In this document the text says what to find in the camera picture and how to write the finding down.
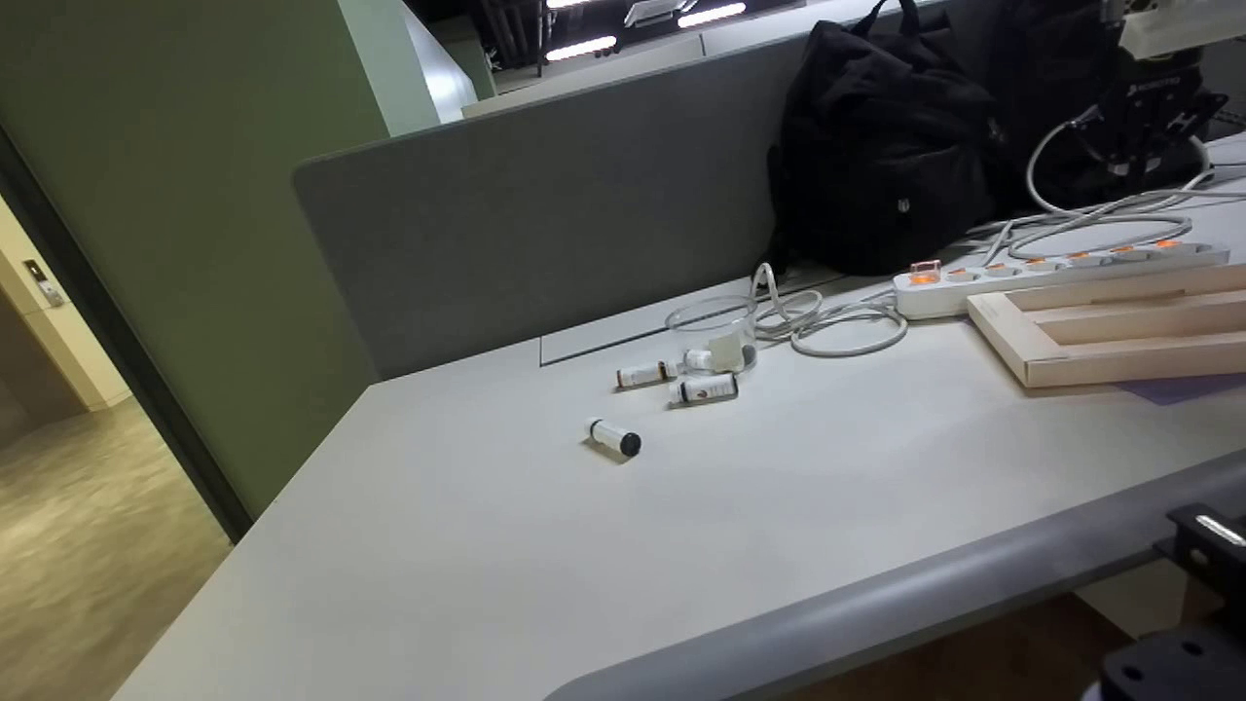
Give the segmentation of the white power strip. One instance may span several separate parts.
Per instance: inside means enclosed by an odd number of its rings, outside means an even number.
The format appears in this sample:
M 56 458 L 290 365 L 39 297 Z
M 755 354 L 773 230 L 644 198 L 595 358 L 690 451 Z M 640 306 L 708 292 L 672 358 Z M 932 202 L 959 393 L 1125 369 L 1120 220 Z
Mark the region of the white power strip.
M 1091 254 L 1035 256 L 1035 262 L 1004 256 L 994 264 L 910 267 L 910 271 L 900 271 L 893 289 L 895 289 L 895 312 L 903 319 L 926 324 L 926 319 L 959 319 L 965 312 L 965 298 L 982 292 L 1208 267 L 1225 262 L 1230 254 L 1208 240 L 1146 240 L 1146 245 L 1091 249 Z

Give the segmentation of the light wooden tray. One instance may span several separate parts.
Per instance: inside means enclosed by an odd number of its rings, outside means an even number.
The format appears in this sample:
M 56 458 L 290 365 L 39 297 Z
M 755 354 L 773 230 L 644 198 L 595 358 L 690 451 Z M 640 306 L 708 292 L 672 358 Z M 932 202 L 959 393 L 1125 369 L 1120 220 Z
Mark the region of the light wooden tray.
M 1246 267 L 978 292 L 971 324 L 1023 388 L 1246 369 Z

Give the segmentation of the grey desk divider panel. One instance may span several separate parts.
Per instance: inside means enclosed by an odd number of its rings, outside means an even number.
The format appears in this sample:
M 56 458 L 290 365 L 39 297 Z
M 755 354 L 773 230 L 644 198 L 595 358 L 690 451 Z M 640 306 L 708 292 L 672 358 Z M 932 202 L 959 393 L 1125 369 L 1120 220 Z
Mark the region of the grey desk divider panel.
M 313 158 L 294 198 L 387 376 L 747 271 L 793 37 Z

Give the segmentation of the black backpack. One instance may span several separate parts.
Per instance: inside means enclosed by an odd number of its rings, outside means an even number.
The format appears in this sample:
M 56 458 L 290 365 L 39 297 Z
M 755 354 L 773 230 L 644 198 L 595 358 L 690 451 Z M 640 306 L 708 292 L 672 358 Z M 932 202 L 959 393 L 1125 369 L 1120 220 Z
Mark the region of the black backpack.
M 934 256 L 998 208 L 994 155 L 994 98 L 916 0 L 817 18 L 766 153 L 766 256 L 838 271 Z

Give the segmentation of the purple paper sheet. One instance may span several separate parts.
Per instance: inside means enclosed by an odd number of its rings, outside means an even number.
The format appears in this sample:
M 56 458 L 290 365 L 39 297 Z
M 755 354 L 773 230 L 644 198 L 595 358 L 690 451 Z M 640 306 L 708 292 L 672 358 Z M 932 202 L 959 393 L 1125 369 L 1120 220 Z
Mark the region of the purple paper sheet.
M 1246 386 L 1246 373 L 1208 373 L 1208 376 L 1125 380 L 1120 388 L 1151 404 L 1185 404 L 1185 399 L 1215 398 L 1241 386 Z

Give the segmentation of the small white bottle on table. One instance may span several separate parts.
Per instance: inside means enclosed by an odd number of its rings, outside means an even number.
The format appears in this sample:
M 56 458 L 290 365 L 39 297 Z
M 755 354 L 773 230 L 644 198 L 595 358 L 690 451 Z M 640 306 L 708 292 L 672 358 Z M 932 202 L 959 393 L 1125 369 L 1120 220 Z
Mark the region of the small white bottle on table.
M 615 388 L 621 393 L 621 388 L 663 386 L 672 376 L 677 376 L 677 369 L 671 362 L 618 365 Z

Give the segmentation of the white bottle black cap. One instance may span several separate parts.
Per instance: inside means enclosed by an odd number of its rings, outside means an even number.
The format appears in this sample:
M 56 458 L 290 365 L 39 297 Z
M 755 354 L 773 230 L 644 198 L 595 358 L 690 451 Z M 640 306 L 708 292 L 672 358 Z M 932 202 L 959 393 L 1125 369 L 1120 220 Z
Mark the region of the white bottle black cap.
M 633 458 L 644 451 L 644 434 L 615 421 L 592 415 L 584 423 L 584 442 L 608 451 L 611 458 Z

